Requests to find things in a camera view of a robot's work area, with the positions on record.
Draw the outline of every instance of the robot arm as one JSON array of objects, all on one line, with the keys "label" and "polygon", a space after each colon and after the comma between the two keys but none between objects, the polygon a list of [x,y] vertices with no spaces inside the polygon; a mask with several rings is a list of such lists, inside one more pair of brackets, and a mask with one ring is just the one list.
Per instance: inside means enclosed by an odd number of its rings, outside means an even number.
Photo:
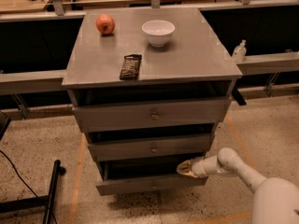
[{"label": "robot arm", "polygon": [[299,223],[299,188],[282,178],[264,177],[228,147],[217,156],[185,161],[177,171],[194,178],[238,175],[254,194],[251,224]]}]

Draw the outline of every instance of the concrete floor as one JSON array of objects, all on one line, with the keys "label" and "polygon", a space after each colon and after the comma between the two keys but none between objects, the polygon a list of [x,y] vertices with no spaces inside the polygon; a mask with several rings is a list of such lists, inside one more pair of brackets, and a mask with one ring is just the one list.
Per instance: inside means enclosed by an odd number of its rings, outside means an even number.
[{"label": "concrete floor", "polygon": [[[232,102],[208,155],[234,148],[263,175],[299,186],[298,95],[250,97],[247,102]],[[250,223],[252,194],[238,177],[211,176],[203,187],[100,196],[95,188],[100,176],[70,114],[69,107],[32,110],[29,119],[13,120],[0,141],[0,149],[38,195],[48,194],[52,165],[61,160],[67,172],[58,184],[57,223]],[[0,169],[0,202],[33,196],[2,155]],[[0,215],[1,224],[42,219],[41,209]]]}]

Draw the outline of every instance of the apple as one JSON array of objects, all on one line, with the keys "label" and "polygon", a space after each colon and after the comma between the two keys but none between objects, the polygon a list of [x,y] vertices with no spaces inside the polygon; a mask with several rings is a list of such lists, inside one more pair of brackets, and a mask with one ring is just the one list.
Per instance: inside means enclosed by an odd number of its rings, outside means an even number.
[{"label": "apple", "polygon": [[112,34],[114,31],[115,22],[107,14],[101,14],[96,18],[96,28],[103,35]]}]

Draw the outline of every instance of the gray countertop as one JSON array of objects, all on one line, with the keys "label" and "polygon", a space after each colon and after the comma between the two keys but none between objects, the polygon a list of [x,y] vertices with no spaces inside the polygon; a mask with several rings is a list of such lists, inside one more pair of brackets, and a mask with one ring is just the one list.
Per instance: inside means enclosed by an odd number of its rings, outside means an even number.
[{"label": "gray countertop", "polygon": [[[103,13],[115,20],[113,35],[102,36],[96,29],[95,20]],[[152,47],[143,36],[142,24],[150,20],[166,20],[176,26],[163,48]],[[142,55],[139,79],[121,81],[123,57],[132,53]],[[72,89],[239,77],[237,65],[197,8],[98,9],[87,11],[84,17],[63,86]]]}]

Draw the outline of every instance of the orange line on floor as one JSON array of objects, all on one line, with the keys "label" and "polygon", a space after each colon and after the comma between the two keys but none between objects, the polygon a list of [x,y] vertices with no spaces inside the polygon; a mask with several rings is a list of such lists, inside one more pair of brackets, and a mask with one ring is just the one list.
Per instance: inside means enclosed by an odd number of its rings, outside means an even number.
[{"label": "orange line on floor", "polygon": [[78,164],[77,164],[77,170],[76,170],[76,175],[75,175],[75,186],[73,189],[73,199],[72,199],[72,206],[71,206],[71,211],[70,211],[70,215],[69,215],[69,219],[68,219],[68,224],[73,224],[76,221],[76,213],[77,213],[77,207],[78,207],[78,195],[80,192],[80,185],[81,185],[86,145],[87,145],[87,141],[86,141],[85,135],[83,134],[82,139],[81,139],[80,149],[78,152]]},{"label": "orange line on floor", "polygon": [[251,212],[245,212],[245,213],[231,214],[228,216],[209,217],[201,220],[192,220],[192,221],[184,222],[183,224],[224,224],[224,223],[233,224],[233,222],[237,222],[240,220],[249,220],[250,217],[251,217]]},{"label": "orange line on floor", "polygon": [[253,163],[253,160],[249,154],[249,152],[247,151],[246,149],[246,146],[239,134],[239,132],[237,131],[237,129],[235,128],[234,124],[232,123],[232,120],[231,120],[231,117],[230,115],[227,113],[226,117],[225,117],[225,122],[228,124],[228,127],[230,128],[231,132],[233,133],[234,137],[235,137],[235,140],[238,144],[238,146],[240,147],[240,149],[242,150],[247,162],[248,162],[248,165],[251,167],[251,168],[255,168],[255,165]]}]

